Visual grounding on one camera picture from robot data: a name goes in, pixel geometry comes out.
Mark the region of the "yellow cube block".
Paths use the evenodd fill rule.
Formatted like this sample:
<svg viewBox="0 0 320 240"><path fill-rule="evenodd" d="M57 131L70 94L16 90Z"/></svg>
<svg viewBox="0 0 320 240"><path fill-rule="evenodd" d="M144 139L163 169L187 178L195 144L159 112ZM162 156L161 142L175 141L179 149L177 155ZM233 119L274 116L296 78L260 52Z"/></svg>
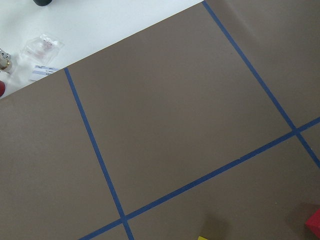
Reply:
<svg viewBox="0 0 320 240"><path fill-rule="evenodd" d="M208 240L208 239L203 236L198 236L197 240Z"/></svg>

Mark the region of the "red cube block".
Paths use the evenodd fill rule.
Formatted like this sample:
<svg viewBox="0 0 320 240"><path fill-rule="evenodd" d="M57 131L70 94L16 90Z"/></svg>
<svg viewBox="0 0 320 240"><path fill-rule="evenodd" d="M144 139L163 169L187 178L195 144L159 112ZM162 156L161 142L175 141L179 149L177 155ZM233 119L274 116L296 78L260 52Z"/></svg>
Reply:
<svg viewBox="0 0 320 240"><path fill-rule="evenodd" d="M320 209L318 209L306 222L306 227L317 237L320 238Z"/></svg>

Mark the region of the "brown paper table cover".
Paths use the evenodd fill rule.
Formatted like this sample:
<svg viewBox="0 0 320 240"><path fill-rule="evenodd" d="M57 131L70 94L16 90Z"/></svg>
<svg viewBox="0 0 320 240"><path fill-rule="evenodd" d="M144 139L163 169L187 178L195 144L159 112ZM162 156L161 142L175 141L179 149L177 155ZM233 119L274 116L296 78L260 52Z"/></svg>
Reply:
<svg viewBox="0 0 320 240"><path fill-rule="evenodd" d="M3 240L315 240L317 0L3 1ZM21 54L48 34L41 64Z"/></svg>

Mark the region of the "clear plastic bag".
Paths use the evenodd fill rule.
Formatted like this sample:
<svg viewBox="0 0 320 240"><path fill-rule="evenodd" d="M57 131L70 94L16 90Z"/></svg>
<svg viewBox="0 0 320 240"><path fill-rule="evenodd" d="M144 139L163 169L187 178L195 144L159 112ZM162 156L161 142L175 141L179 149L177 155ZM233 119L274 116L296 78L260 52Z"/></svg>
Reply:
<svg viewBox="0 0 320 240"><path fill-rule="evenodd" d="M49 34L41 34L38 37L28 40L21 54L37 63L49 64L64 47L64 43L58 38Z"/></svg>

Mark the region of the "red cylinder bottle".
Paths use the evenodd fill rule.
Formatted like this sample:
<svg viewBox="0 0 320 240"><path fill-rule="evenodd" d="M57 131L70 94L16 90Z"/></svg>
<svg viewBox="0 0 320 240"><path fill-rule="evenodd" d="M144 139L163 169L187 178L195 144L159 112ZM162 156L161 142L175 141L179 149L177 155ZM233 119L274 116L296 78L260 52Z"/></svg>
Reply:
<svg viewBox="0 0 320 240"><path fill-rule="evenodd" d="M4 95L5 91L6 91L6 85L3 81L0 81L0 97Z"/></svg>

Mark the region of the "small brass metal fitting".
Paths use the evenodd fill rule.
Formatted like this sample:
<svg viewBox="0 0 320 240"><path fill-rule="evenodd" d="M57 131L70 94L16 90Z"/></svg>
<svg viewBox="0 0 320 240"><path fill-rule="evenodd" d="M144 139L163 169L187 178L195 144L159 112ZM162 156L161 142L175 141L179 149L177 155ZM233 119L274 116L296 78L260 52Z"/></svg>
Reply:
<svg viewBox="0 0 320 240"><path fill-rule="evenodd" d="M12 69L11 55L0 49L0 70L2 72L10 73Z"/></svg>

